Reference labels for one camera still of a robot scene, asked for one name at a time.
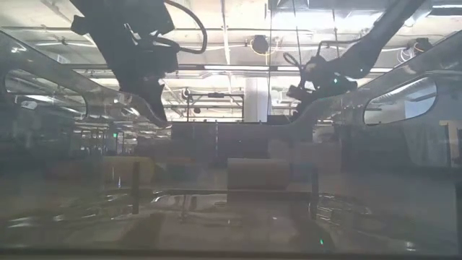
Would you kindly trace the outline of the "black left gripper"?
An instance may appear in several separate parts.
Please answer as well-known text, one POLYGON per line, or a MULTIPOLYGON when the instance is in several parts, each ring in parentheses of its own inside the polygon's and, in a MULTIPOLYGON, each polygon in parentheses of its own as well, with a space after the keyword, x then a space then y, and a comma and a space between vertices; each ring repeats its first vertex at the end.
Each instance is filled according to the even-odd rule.
POLYGON ((99 37, 99 51, 118 80, 121 91, 132 94, 135 109, 158 127, 169 123, 162 104, 159 78, 178 68, 178 52, 165 45, 140 48, 127 37, 99 37))

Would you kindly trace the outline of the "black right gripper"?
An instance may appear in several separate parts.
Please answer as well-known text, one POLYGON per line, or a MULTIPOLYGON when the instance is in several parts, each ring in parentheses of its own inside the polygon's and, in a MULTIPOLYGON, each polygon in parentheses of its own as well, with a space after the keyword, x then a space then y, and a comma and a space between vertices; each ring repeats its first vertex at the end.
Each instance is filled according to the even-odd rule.
POLYGON ((307 89, 290 85, 287 96, 300 101, 302 105, 311 104, 315 98, 328 98, 342 95, 357 89, 357 82, 347 79, 335 72, 331 62, 322 56, 314 56, 306 63, 302 71, 302 78, 314 86, 312 92, 307 89))

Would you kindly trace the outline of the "translucent grey plastic bin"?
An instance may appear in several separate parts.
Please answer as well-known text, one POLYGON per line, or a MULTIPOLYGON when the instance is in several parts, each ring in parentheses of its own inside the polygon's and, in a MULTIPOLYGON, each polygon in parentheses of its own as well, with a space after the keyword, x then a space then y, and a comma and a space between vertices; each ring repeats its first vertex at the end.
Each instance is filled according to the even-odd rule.
MULTIPOLYGON (((293 66, 366 35, 394 0, 164 0, 180 64, 293 66), (269 50, 257 54, 254 35, 269 50)), ((0 259, 462 260, 462 0, 427 0, 357 89, 309 105, 298 71, 167 73, 167 127, 135 109, 70 0, 0 0, 0 259), (415 56, 409 44, 429 38, 415 56), (250 123, 228 97, 267 78, 268 115, 313 127, 268 158, 211 159, 175 122, 250 123), (170 139, 172 156, 134 153, 170 139)))

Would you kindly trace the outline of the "white pillar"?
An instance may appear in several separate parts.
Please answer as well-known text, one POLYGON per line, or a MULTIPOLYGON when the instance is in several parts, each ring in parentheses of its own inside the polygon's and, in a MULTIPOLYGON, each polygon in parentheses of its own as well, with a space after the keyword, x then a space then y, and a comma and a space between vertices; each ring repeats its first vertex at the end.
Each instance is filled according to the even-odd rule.
POLYGON ((267 78, 245 78, 244 122, 267 122, 270 104, 267 78))

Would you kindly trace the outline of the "dark grey plastic bin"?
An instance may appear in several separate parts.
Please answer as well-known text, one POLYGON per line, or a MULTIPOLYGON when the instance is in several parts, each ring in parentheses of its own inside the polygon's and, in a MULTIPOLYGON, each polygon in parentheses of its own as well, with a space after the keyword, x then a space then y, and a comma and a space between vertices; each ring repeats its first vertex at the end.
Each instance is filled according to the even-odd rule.
POLYGON ((171 157, 171 141, 170 139, 147 138, 139 136, 134 153, 144 157, 166 158, 171 157))

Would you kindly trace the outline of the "black round ceiling fixture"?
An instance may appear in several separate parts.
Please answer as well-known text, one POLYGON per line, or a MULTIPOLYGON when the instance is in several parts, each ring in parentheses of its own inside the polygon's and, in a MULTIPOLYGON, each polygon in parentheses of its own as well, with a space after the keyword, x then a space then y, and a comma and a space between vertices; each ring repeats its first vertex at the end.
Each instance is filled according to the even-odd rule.
POLYGON ((416 38, 410 42, 409 47, 415 56, 418 56, 433 47, 429 38, 416 38))
POLYGON ((269 50, 269 44, 266 39, 266 36, 254 35, 251 47, 257 54, 265 55, 269 50))

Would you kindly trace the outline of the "long ceiling light bar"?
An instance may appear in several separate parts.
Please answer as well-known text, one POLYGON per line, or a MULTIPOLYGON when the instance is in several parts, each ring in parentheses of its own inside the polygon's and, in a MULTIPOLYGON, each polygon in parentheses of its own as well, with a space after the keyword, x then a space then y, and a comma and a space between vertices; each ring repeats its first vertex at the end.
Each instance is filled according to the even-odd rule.
POLYGON ((206 65, 180 64, 178 70, 223 71, 223 72, 298 72, 296 66, 256 66, 256 65, 206 65))

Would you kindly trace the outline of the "black background frame rig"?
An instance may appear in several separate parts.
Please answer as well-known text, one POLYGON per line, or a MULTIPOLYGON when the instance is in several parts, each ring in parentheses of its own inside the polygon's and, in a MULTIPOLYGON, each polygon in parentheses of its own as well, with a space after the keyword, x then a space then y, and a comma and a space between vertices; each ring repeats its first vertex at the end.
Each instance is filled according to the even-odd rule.
POLYGON ((241 116, 240 119, 242 122, 245 120, 245 100, 244 100, 244 94, 232 94, 232 93, 220 93, 220 92, 208 92, 208 93, 198 93, 198 94, 193 94, 189 93, 186 95, 186 120, 190 121, 190 110, 191 108, 199 108, 199 105, 195 105, 201 98, 215 98, 215 99, 220 99, 220 98, 229 98, 233 103, 235 103, 240 109, 241 109, 241 116), (235 101, 235 98, 240 98, 242 100, 241 104, 235 101))

